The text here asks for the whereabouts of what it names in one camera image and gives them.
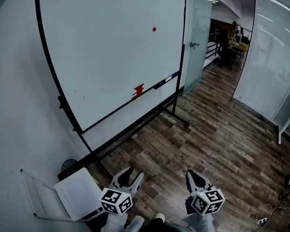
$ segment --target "glass door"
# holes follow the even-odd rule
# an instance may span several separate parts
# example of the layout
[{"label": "glass door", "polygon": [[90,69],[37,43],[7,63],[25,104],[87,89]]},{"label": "glass door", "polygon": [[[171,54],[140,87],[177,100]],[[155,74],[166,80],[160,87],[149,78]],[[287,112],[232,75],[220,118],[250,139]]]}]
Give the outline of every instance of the glass door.
[{"label": "glass door", "polygon": [[184,95],[201,79],[211,24],[211,0],[193,0],[193,22]]}]

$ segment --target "red object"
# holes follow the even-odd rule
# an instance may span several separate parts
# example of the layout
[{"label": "red object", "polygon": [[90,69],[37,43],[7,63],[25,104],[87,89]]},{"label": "red object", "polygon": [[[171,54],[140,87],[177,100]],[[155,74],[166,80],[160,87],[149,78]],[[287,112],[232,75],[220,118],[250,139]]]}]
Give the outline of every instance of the red object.
[{"label": "red object", "polygon": [[134,89],[136,92],[133,94],[131,99],[134,99],[135,97],[143,93],[143,89],[144,89],[143,85],[144,84],[141,84]]}]

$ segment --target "power strip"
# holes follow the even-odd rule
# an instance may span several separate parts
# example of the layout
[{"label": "power strip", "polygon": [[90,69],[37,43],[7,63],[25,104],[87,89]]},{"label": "power strip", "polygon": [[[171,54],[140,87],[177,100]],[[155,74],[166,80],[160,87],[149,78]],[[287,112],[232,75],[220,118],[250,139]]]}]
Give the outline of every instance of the power strip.
[{"label": "power strip", "polygon": [[257,222],[257,224],[258,224],[259,226],[263,227],[263,226],[265,225],[266,221],[267,221],[267,218],[265,217],[265,218],[263,218],[263,219],[260,219],[260,220]]}]

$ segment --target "whiteboard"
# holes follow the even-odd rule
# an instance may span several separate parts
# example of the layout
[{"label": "whiteboard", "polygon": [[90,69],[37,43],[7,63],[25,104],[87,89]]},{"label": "whiteboard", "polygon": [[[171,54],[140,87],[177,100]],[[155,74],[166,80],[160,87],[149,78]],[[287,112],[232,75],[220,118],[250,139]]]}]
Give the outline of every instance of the whiteboard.
[{"label": "whiteboard", "polygon": [[81,130],[139,85],[145,92],[179,71],[184,8],[185,0],[40,0],[52,74]]}]

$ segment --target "door handle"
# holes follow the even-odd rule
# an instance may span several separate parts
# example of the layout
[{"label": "door handle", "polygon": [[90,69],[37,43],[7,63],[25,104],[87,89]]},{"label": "door handle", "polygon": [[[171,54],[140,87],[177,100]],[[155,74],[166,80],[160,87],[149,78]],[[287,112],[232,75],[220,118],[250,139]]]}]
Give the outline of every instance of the door handle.
[{"label": "door handle", "polygon": [[189,43],[189,46],[190,46],[190,47],[193,47],[193,48],[195,48],[196,45],[200,45],[200,44],[197,44],[196,41],[194,41],[194,42],[190,42],[190,43]]}]

